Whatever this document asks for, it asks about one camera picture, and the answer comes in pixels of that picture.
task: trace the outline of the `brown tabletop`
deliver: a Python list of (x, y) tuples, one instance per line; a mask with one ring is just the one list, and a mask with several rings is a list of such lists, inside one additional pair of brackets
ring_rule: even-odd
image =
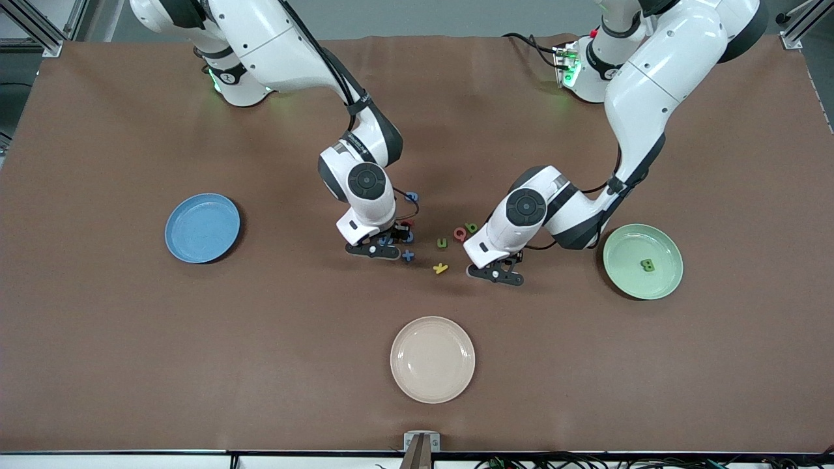
[[(415, 428), (447, 450), (831, 443), (834, 139), (799, 53), (765, 37), (672, 116), (610, 227), (663, 229), (686, 272), (636, 301), (598, 250), (530, 252), (513, 289), (435, 245), (530, 166), (605, 180), (602, 106), (508, 39), (329, 47), (404, 135), (389, 175), (420, 193), (411, 265), (344, 252), (347, 206), (316, 171), (347, 123), (331, 92), (233, 108), (185, 43), (68, 43), (43, 63), (0, 173), (0, 449), (384, 449)], [(186, 265), (163, 227), (207, 191), (245, 231), (228, 258)], [(437, 406), (389, 370), (423, 315), (457, 321), (477, 355), (468, 389)]]

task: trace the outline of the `white plate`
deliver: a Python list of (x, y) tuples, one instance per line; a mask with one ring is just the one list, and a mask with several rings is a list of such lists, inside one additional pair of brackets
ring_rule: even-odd
[(419, 318), (394, 339), (391, 373), (399, 388), (415, 401), (451, 401), (466, 389), (475, 373), (475, 348), (452, 320)]

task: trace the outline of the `floor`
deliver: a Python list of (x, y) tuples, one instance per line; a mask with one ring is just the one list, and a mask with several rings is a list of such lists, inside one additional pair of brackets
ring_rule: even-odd
[[(55, 3), (71, 0), (53, 0)], [(771, 18), (800, 0), (765, 0)], [(364, 36), (500, 36), (508, 32), (551, 35), (583, 34), (597, 26), (600, 11), (589, 0), (318, 0), (294, 7), (320, 39), (348, 39)], [(90, 41), (155, 42), (176, 41), (144, 28), (134, 17), (127, 0), (95, 0), (88, 9), (80, 37)], [(775, 23), (767, 33), (778, 33)], [(0, 28), (4, 37), (8, 31)], [(834, 113), (834, 15), (824, 18), (803, 39), (808, 69), (821, 105)], [(32, 83), (42, 59), (38, 53), (0, 52), (0, 83)], [(0, 131), (13, 137), (28, 98), (29, 88), (18, 84), (0, 86)], [(0, 166), (3, 155), (0, 154)]]

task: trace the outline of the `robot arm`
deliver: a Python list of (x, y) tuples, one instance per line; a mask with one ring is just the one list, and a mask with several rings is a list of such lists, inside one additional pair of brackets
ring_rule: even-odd
[[(728, 13), (722, 13), (721, 3), (733, 1), (713, 6), (678, 0), (660, 16), (656, 33), (617, 70), (605, 91), (605, 114), (620, 144), (620, 163), (600, 195), (589, 199), (552, 166), (529, 169), (464, 243), (474, 263), (467, 270), (470, 276), (521, 285), (523, 277), (513, 268), (542, 226), (563, 248), (595, 245), (614, 210), (647, 176), (666, 140), (663, 131), (672, 112), (719, 62), (728, 33), (737, 35), (746, 27), (723, 20)], [(749, 12), (747, 22), (758, 8), (757, 0), (734, 5), (734, 14)]]
[(330, 193), (350, 205), (337, 222), (356, 255), (396, 259), (394, 246), (361, 245), (376, 235), (406, 236), (395, 226), (393, 186), (383, 170), (396, 162), (403, 141), (348, 69), (309, 33), (284, 0), (130, 0), (133, 12), (158, 33), (194, 43), (218, 91), (232, 105), (249, 106), (270, 91), (332, 89), (351, 125), (319, 156)]

